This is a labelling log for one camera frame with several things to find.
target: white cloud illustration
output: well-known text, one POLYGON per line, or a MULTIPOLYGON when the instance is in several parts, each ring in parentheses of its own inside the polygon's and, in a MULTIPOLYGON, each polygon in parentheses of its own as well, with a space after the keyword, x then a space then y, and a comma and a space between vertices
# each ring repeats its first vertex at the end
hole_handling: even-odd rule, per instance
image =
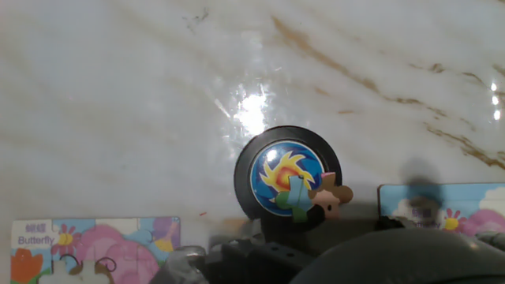
POLYGON ((490 189, 479 203, 480 209, 490 209, 505 215, 505 187, 490 189))

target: jigsaw puzzle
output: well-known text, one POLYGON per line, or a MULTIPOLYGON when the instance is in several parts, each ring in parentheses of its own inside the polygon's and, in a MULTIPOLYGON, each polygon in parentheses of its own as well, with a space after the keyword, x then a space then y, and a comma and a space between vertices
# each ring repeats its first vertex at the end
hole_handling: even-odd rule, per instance
POLYGON ((148 284, 181 245, 177 217, 15 221, 11 284, 148 284))
POLYGON ((505 184, 382 185, 379 210, 418 227, 471 237, 505 233, 505 184))

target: round badge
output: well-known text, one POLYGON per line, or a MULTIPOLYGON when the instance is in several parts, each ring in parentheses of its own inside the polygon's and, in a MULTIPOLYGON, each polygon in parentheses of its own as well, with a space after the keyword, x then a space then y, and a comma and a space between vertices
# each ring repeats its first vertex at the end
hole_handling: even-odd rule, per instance
POLYGON ((250 174, 252 194, 267 211, 279 216, 291 216, 290 209, 281 209, 275 203, 279 192, 290 191, 290 177, 302 176, 308 190, 317 189, 323 163, 309 147, 284 140, 267 146, 252 162, 250 174))
POLYGON ((333 185, 342 185, 339 160, 330 145, 310 130, 279 126, 254 137, 242 150, 235 166, 234 187, 250 219, 262 219, 281 230, 306 231, 324 221, 324 209, 311 200, 301 204, 302 198, 295 201, 297 206, 290 206, 291 193, 296 184, 296 194, 315 194, 325 173, 334 173, 333 185), (303 216, 298 222, 294 212, 299 213, 300 208, 303 212, 298 216, 303 216))

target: black round object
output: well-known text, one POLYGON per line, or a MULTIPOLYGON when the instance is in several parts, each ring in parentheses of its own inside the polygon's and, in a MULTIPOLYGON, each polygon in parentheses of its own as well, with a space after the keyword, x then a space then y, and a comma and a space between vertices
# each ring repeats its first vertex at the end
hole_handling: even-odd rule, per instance
MULTIPOLYGON (((250 219, 262 219, 264 224, 291 232, 311 230, 324 221, 324 210, 320 206, 315 205, 307 211, 308 220, 306 222, 294 222, 293 216, 287 215, 285 211, 276 209, 273 207, 274 205, 270 206, 267 203, 268 197, 271 196, 268 195, 265 182, 268 181, 268 178, 275 178, 268 177, 268 174, 276 174, 277 181, 279 181, 282 175, 283 177, 288 174, 296 175, 290 167, 296 168, 298 174, 302 172, 309 178, 312 176, 313 179, 320 178, 317 177, 320 176, 320 173, 334 172, 335 185, 342 185, 339 160, 330 145, 321 136, 302 127, 279 126, 251 139, 239 155, 234 171, 234 187, 238 203, 250 219), (284 160, 287 161, 288 166, 282 169, 277 169, 278 166, 275 166, 274 169, 267 166, 267 161, 272 153, 284 155, 282 159, 279 157, 274 157, 274 159, 284 160, 288 156, 288 159, 284 160), (298 156, 298 153, 303 158, 295 162, 289 161, 294 156, 298 156), (253 188, 255 183, 258 184, 258 188, 253 188), (255 193, 260 190, 265 192, 263 196, 255 193)), ((268 188, 273 192, 272 194, 275 194, 271 186, 268 188)))

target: small brown toy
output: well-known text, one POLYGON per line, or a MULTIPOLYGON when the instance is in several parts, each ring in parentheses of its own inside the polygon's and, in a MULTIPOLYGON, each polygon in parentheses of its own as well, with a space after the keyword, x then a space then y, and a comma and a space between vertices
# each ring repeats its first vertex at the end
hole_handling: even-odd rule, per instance
POLYGON ((353 199, 353 191, 349 186, 335 185, 335 173, 321 174, 321 186, 309 190, 309 198, 314 205, 324 209, 326 219, 339 217, 339 205, 349 203, 353 199))

